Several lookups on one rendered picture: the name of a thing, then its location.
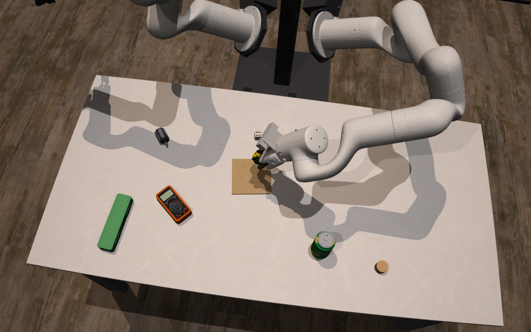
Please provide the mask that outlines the green soda can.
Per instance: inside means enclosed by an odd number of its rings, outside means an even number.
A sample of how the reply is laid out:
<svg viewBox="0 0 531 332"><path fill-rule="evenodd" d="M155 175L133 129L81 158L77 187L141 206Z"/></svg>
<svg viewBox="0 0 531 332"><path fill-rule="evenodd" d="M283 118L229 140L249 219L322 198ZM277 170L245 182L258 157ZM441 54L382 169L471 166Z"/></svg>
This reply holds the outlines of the green soda can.
<svg viewBox="0 0 531 332"><path fill-rule="evenodd" d="M335 244L336 240L331 232L319 232L311 245L311 253L315 258L326 258L335 247Z"/></svg>

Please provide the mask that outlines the brown cylinder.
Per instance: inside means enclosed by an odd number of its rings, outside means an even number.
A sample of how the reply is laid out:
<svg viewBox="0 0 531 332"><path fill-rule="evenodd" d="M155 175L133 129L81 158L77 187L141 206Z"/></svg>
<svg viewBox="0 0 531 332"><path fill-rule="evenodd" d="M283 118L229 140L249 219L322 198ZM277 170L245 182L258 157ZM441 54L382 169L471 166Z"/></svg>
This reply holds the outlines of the brown cylinder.
<svg viewBox="0 0 531 332"><path fill-rule="evenodd" d="M377 273L382 274L386 272L387 269L388 269L388 264L385 261L379 261L375 265L375 270L377 271Z"/></svg>

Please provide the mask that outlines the green pencil case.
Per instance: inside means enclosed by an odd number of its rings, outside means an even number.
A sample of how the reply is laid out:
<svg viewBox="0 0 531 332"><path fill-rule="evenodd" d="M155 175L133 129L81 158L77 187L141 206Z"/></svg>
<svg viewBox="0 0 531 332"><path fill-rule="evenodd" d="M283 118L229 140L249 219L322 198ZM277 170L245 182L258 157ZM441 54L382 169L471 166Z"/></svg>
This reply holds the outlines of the green pencil case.
<svg viewBox="0 0 531 332"><path fill-rule="evenodd" d="M97 244L101 250L115 251L132 202L131 196L117 194Z"/></svg>

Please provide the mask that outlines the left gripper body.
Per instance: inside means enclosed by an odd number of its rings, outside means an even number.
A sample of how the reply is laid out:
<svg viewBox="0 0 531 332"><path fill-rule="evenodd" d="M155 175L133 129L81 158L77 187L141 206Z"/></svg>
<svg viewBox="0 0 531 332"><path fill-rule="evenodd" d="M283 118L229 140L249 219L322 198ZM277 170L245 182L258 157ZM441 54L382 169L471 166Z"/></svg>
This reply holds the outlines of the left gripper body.
<svg viewBox="0 0 531 332"><path fill-rule="evenodd" d="M280 157L280 155L278 155L272 148L270 148L269 146L267 146L266 149L264 149L264 152L263 154L261 155L260 159L259 159L259 163L268 163L269 165L267 166L267 169L272 169L272 168L275 168L275 167L278 167L280 165L282 165L283 163L285 163L283 161L283 158Z"/></svg>

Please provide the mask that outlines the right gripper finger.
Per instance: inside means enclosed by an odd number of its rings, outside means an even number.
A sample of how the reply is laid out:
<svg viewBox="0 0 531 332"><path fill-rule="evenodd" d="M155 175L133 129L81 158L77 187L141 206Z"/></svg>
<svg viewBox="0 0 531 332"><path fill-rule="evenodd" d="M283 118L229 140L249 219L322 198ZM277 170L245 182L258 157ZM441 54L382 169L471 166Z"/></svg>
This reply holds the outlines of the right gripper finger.
<svg viewBox="0 0 531 332"><path fill-rule="evenodd" d="M43 4L48 3L55 3L55 0L35 0L36 6L42 6Z"/></svg>

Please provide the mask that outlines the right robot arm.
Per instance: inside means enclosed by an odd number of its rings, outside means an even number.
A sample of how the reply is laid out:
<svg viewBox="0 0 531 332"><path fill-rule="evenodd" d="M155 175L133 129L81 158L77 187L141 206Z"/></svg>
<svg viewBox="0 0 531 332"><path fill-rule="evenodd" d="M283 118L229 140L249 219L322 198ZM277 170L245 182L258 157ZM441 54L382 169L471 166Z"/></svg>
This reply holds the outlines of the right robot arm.
<svg viewBox="0 0 531 332"><path fill-rule="evenodd" d="M130 1L148 6L146 27L157 39L169 39L194 30L233 40L237 50L248 51L260 33L261 15L254 6L237 10L207 0L195 0L181 16L183 0Z"/></svg>

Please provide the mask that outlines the orange multimeter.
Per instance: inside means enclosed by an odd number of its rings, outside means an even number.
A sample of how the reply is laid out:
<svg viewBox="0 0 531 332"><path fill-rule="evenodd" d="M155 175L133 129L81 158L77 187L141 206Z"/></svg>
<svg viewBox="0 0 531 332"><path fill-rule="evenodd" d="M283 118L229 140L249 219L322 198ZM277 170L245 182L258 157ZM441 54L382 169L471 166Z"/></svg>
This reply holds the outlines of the orange multimeter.
<svg viewBox="0 0 531 332"><path fill-rule="evenodd" d="M156 198L177 224L192 214L189 206L170 185L158 192Z"/></svg>

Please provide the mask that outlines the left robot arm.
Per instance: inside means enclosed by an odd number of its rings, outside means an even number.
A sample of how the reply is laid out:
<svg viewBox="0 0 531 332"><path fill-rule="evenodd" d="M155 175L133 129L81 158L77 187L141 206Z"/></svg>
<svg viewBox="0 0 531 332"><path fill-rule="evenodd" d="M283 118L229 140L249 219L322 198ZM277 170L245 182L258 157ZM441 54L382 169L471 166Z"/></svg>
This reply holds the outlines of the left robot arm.
<svg viewBox="0 0 531 332"><path fill-rule="evenodd" d="M426 76L430 99L415 107L361 116L342 125L341 144L330 162L319 165L327 149L326 131L319 125L282 135L268 124L256 146L269 146L284 162L292 161L297 181L329 179L342 172L363 148L430 138L463 117L466 107L463 66L457 51L440 46L425 10L414 0L403 0L391 12L393 30L379 17L342 18L318 14L313 43L318 54L330 58L336 50L378 48L405 63L414 63Z"/></svg>

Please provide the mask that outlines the tan flat mat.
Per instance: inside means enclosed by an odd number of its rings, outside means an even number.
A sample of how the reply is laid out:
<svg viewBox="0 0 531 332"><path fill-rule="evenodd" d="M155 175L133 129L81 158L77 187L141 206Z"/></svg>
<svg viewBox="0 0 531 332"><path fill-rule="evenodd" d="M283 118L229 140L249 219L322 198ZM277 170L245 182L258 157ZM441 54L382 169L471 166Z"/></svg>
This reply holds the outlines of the tan flat mat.
<svg viewBox="0 0 531 332"><path fill-rule="evenodd" d="M232 159L232 194L271 194L271 169L252 159Z"/></svg>

